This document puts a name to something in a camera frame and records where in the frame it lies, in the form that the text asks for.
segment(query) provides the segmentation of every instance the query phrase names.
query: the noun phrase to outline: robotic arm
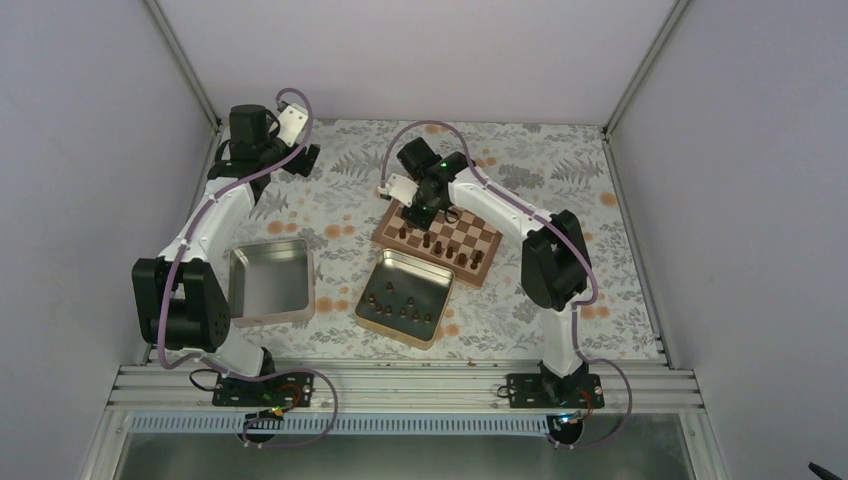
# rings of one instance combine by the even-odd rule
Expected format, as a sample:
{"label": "robotic arm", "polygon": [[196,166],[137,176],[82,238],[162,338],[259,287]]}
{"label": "robotic arm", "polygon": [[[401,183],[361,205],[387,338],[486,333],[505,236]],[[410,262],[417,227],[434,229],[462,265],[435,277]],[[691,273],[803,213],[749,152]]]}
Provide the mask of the robotic arm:
{"label": "robotic arm", "polygon": [[401,216],[408,223],[427,230],[439,211],[456,205],[521,246],[521,285],[530,299],[543,308],[542,381],[551,400],[559,403],[588,374],[588,365],[572,347],[570,308],[570,302],[586,292],[587,275],[574,254],[526,212],[550,219],[588,261],[577,217],[567,210],[552,214],[537,209],[484,173],[467,168],[465,155],[454,152],[443,159],[422,138],[405,145],[398,158],[411,179],[391,175],[380,193],[405,205]]}
{"label": "robotic arm", "polygon": [[[233,230],[270,183],[270,174],[238,185],[222,196],[216,194],[233,182],[276,164],[297,148],[308,114],[294,104],[281,103],[279,107],[279,116],[261,105],[233,107],[230,139],[217,150],[207,175],[203,196],[213,201],[211,207],[201,202],[170,245],[156,258],[139,259],[132,270],[139,325],[146,342],[157,343],[162,304],[168,302],[165,348],[198,353],[245,377],[273,373],[273,360],[237,328],[230,328],[229,304],[209,260],[224,254]],[[224,159],[227,147],[229,158]],[[315,145],[303,148],[283,169],[306,177],[319,151]],[[191,238],[186,239],[189,226],[198,216]],[[174,291],[165,291],[165,284],[181,246],[185,246],[185,253],[177,266],[173,289],[182,287],[184,295],[178,298]]]}

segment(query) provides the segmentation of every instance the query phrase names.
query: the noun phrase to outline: empty metal tray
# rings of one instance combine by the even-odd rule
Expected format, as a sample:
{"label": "empty metal tray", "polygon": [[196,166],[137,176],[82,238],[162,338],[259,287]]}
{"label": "empty metal tray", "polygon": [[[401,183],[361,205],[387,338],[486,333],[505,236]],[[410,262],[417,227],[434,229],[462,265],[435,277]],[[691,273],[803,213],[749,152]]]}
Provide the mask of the empty metal tray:
{"label": "empty metal tray", "polygon": [[[357,323],[427,350],[436,340],[436,330],[450,298],[453,280],[454,273],[447,268],[394,250],[383,250],[356,304]],[[389,282],[391,290],[386,288]],[[376,297],[375,304],[379,303],[383,309],[380,312],[368,299],[372,293]],[[409,297],[413,298],[412,305],[408,303]],[[386,306],[392,307],[391,314],[385,313]],[[401,315],[401,309],[406,310],[406,315]],[[427,314],[430,314],[430,321],[424,319]]]}
{"label": "empty metal tray", "polygon": [[239,327],[309,320],[315,314],[312,252],[295,238],[230,253],[230,314]]}

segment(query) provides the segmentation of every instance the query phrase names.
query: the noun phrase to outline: chessboard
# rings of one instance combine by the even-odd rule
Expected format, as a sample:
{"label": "chessboard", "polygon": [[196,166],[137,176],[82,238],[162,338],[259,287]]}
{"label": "chessboard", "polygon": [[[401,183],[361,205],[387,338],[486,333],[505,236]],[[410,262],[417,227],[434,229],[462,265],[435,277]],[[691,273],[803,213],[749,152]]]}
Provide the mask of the chessboard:
{"label": "chessboard", "polygon": [[456,216],[439,212],[428,231],[407,224],[393,201],[371,236],[377,245],[451,269],[456,279],[480,288],[501,243],[501,233],[471,212],[451,207]]}

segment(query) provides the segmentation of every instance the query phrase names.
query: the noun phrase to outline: leaf pattern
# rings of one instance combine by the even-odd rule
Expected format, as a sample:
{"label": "leaf pattern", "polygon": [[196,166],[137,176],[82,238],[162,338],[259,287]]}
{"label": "leaf pattern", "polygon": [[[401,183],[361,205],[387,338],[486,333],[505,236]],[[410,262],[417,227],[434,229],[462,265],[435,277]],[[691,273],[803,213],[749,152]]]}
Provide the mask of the leaf pattern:
{"label": "leaf pattern", "polygon": [[[303,178],[283,171],[271,175],[271,184],[233,234],[231,246],[306,239],[315,265],[315,297],[322,308],[316,308],[308,322],[242,331],[275,356],[291,358],[381,362],[541,358],[539,308],[520,286],[520,245],[507,238],[483,288],[454,286],[447,307],[450,315],[441,320],[440,338],[429,350],[414,349],[357,325],[353,311],[380,253],[371,234],[388,207],[375,195],[380,162],[391,138],[405,125],[318,120],[312,142],[321,145],[321,154],[312,175]],[[472,157],[485,160],[486,174],[494,181],[545,209],[568,209],[580,218],[603,294],[592,318],[580,323],[580,344],[587,355],[658,358],[621,214],[600,201],[602,194],[614,189],[599,130],[539,124],[454,126],[465,135]],[[418,136],[443,156],[460,148],[449,132],[421,128],[407,132],[396,151]],[[388,171],[403,172],[394,155]],[[227,262],[227,256],[213,261],[225,292]]]}
{"label": "leaf pattern", "polygon": [[265,220],[275,213],[280,213],[284,208],[289,207],[287,199],[288,195],[282,193],[282,191],[278,189],[271,191],[270,188],[266,188],[262,196],[259,197],[259,203],[250,211],[248,218]]}
{"label": "leaf pattern", "polygon": [[562,160],[551,173],[551,178],[578,185],[588,185],[589,180],[599,178],[604,173],[599,161],[574,158],[574,160]]}
{"label": "leaf pattern", "polygon": [[504,178],[503,186],[510,190],[518,188],[539,188],[545,184],[545,179],[529,168],[517,165],[501,165],[498,173]]}

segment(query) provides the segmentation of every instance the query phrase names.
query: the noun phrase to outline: purple cable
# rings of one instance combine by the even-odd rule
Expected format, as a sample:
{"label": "purple cable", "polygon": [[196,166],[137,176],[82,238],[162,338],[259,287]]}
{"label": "purple cable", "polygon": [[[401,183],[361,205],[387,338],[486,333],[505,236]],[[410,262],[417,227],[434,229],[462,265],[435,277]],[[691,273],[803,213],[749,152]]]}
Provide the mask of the purple cable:
{"label": "purple cable", "polygon": [[[186,245],[191,241],[191,237],[194,234],[194,231],[197,229],[198,224],[203,219],[203,216],[206,214],[206,212],[212,207],[212,205],[217,203],[219,198],[226,195],[227,192],[233,190],[234,188],[237,188],[240,185],[244,185],[245,183],[251,182],[251,181],[253,181],[253,180],[255,180],[259,177],[267,175],[267,174],[273,172],[274,170],[286,165],[287,163],[292,161],[304,149],[306,144],[309,142],[309,137],[312,135],[312,105],[309,103],[309,99],[306,98],[306,95],[304,95],[303,92],[301,92],[300,90],[297,90],[295,88],[284,88],[284,89],[280,90],[279,93],[277,93],[277,98],[276,98],[278,104],[279,104],[280,98],[283,95],[285,95],[286,93],[294,93],[295,95],[299,96],[300,99],[303,100],[303,104],[306,107],[306,114],[307,114],[306,132],[303,134],[303,140],[300,142],[300,145],[298,145],[294,149],[294,151],[292,151],[290,154],[288,154],[285,158],[283,158],[279,162],[275,163],[274,165],[271,165],[268,168],[260,170],[260,171],[254,173],[254,174],[251,174],[251,175],[248,175],[248,176],[246,176],[242,179],[236,180],[235,182],[227,185],[226,187],[222,188],[221,190],[218,190],[217,192],[215,192],[215,194],[212,195],[212,198],[206,200],[206,202],[197,210],[197,214],[194,215],[194,218],[191,219],[191,221],[188,224],[188,227],[186,227],[185,239],[182,242],[182,244],[180,245],[180,247],[177,249],[177,253],[176,253],[176,255],[174,255],[174,260],[171,262],[171,268],[168,270],[168,277],[165,279],[165,294],[166,295],[170,295],[171,291],[173,290],[174,280],[177,276],[177,268],[179,267],[180,263],[182,262],[183,256],[185,255]],[[247,376],[241,375],[239,373],[230,372],[229,370],[222,367],[221,365],[218,365],[217,363],[213,362],[212,360],[209,360],[208,358],[204,358],[200,353],[191,353],[191,354],[188,354],[188,355],[184,355],[184,356],[180,357],[179,359],[177,359],[176,361],[174,361],[174,363],[169,363],[167,356],[165,355],[165,331],[166,331],[166,326],[167,326],[167,323],[168,323],[168,309],[170,307],[170,302],[168,302],[166,300],[167,299],[163,299],[162,307],[159,310],[159,330],[156,333],[156,353],[159,357],[159,364],[162,365],[162,368],[164,368],[165,370],[173,370],[173,369],[177,368],[178,366],[182,365],[183,363],[185,363],[189,360],[199,358],[200,361],[203,364],[207,365],[209,368],[215,370],[216,372],[218,372],[218,373],[220,373],[224,376],[229,376],[229,377],[235,378],[237,380],[242,380],[242,381],[245,381],[245,382],[263,382],[265,380],[270,380],[272,378],[276,378],[276,377],[279,377],[281,375],[288,375],[288,374],[291,374],[291,373],[311,373],[312,375],[315,375],[318,378],[324,380],[324,382],[327,383],[327,386],[330,387],[330,392],[333,394],[333,416],[330,419],[330,423],[327,425],[327,428],[325,428],[321,433],[319,433],[317,436],[315,436],[315,437],[313,437],[309,440],[305,440],[303,442],[290,443],[290,444],[285,444],[285,443],[284,444],[275,444],[275,445],[273,445],[273,447],[274,448],[286,448],[286,447],[298,447],[298,446],[306,445],[306,444],[312,443],[316,440],[319,440],[321,438],[324,438],[325,436],[327,436],[327,434],[330,432],[330,430],[333,429],[333,426],[336,423],[336,418],[338,417],[338,413],[339,413],[339,396],[338,396],[338,393],[336,392],[336,387],[333,385],[333,382],[331,382],[330,379],[327,378],[326,375],[324,375],[324,374],[322,374],[318,371],[312,370],[310,368],[291,368],[291,369],[288,369],[288,370],[281,370],[279,372],[274,372],[274,373],[271,373],[271,374],[268,374],[268,375],[263,375],[261,377],[247,377]]]}
{"label": "purple cable", "polygon": [[[381,168],[380,168],[380,187],[381,188],[385,188],[385,185],[386,185],[386,169],[388,167],[389,157],[392,154],[392,149],[394,148],[395,144],[397,143],[398,140],[400,140],[400,137],[404,133],[410,131],[411,129],[413,129],[415,127],[419,127],[421,125],[437,125],[439,127],[444,127],[446,129],[450,130],[454,135],[456,135],[456,137],[459,139],[459,143],[462,144],[462,153],[465,154],[465,160],[468,162],[468,168],[471,170],[471,173],[474,175],[474,177],[477,179],[477,181],[479,181],[481,184],[483,184],[484,188],[488,189],[489,191],[491,191],[492,193],[494,193],[495,195],[497,195],[498,197],[503,199],[505,202],[514,206],[515,208],[520,210],[522,213],[524,213],[528,217],[532,217],[533,219],[537,220],[545,228],[547,228],[548,230],[553,232],[554,235],[556,235],[557,238],[559,238],[562,241],[562,243],[565,244],[566,247],[568,247],[568,249],[571,251],[571,253],[574,255],[574,257],[580,263],[580,266],[582,266],[583,270],[586,271],[586,275],[589,277],[589,283],[591,284],[591,287],[592,287],[592,296],[588,300],[577,300],[577,301],[575,301],[571,304],[571,344],[572,344],[572,348],[574,349],[574,353],[577,355],[578,358],[580,358],[580,360],[582,360],[582,361],[584,361],[584,362],[586,362],[590,365],[595,364],[595,363],[605,363],[605,364],[611,366],[613,369],[615,369],[616,372],[618,372],[618,374],[621,376],[621,379],[624,380],[624,386],[627,389],[627,411],[624,413],[624,418],[621,420],[621,423],[618,425],[618,428],[616,428],[614,432],[610,433],[606,437],[604,437],[604,438],[602,438],[598,441],[595,441],[595,442],[591,442],[591,443],[587,443],[587,444],[579,445],[579,446],[569,445],[569,449],[575,450],[575,449],[591,448],[591,447],[596,447],[598,445],[602,445],[604,443],[609,442],[610,440],[615,438],[619,434],[619,432],[621,432],[621,430],[624,428],[624,425],[627,423],[628,419],[630,418],[630,413],[633,411],[633,389],[630,387],[630,381],[627,379],[627,375],[624,374],[624,371],[621,369],[621,367],[616,365],[615,362],[608,360],[606,358],[589,359],[589,358],[586,358],[586,356],[583,355],[583,352],[580,351],[580,345],[578,344],[578,341],[577,341],[577,320],[578,320],[578,318],[577,318],[577,307],[578,306],[591,305],[598,300],[598,280],[597,280],[597,278],[595,278],[594,272],[592,272],[592,267],[589,265],[589,262],[586,260],[585,257],[583,257],[583,254],[580,253],[580,250],[577,249],[577,247],[574,245],[574,243],[572,243],[571,240],[569,240],[568,237],[565,236],[565,234],[562,233],[558,228],[556,228],[548,219],[542,217],[541,215],[538,215],[533,209],[526,207],[521,202],[515,201],[509,195],[507,195],[505,192],[503,192],[500,188],[498,188],[496,185],[489,183],[488,177],[485,177],[484,175],[482,175],[477,170],[477,166],[474,165],[474,161],[471,160],[471,153],[468,150],[468,144],[465,142],[465,138],[462,136],[461,133],[459,133],[459,130],[457,130],[452,125],[449,125],[445,122],[440,122],[438,120],[421,120],[421,121],[413,122],[413,123],[407,125],[406,127],[402,128],[401,131],[398,132],[395,135],[395,137],[392,139],[392,141],[389,142],[389,148],[386,150],[386,154],[383,155],[383,163],[382,163]],[[551,437],[550,434],[547,434],[547,436],[548,436],[548,440],[550,440],[551,443],[553,443],[556,447],[559,447],[559,442],[554,440],[553,437]]]}

